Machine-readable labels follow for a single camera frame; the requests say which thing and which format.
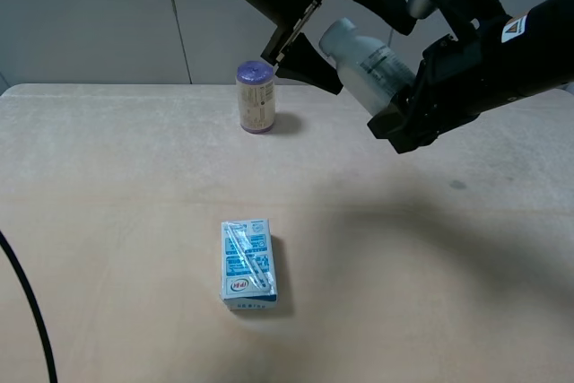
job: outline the can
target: can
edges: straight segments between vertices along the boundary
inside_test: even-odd
[[[239,122],[251,134],[271,130],[275,121],[273,68],[263,62],[245,62],[237,69]]]

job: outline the gray cabinet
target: gray cabinet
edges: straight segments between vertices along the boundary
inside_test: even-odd
[[[17,83],[189,83],[170,0],[0,0]]]

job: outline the warning label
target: warning label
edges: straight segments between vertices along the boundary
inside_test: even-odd
[[[527,16],[528,15],[523,15],[519,18],[513,18],[504,26],[504,29],[502,29],[502,43],[508,42],[526,31]]]

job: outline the plastic bottle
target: plastic bottle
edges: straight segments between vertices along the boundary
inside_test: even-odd
[[[347,18],[331,25],[319,47],[335,60],[341,83],[372,116],[414,83],[413,72],[391,48],[378,39],[358,35],[357,27]]]
[[[263,62],[245,62],[237,69],[239,122],[251,134],[261,134],[273,127],[273,74],[273,68]]]

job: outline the beige tabletop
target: beige tabletop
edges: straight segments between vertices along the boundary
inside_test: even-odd
[[[21,85],[0,98],[0,230],[64,383],[571,382],[574,98],[397,155],[348,93]],[[279,306],[219,299],[220,222],[268,218]],[[45,382],[0,257],[0,379]]]

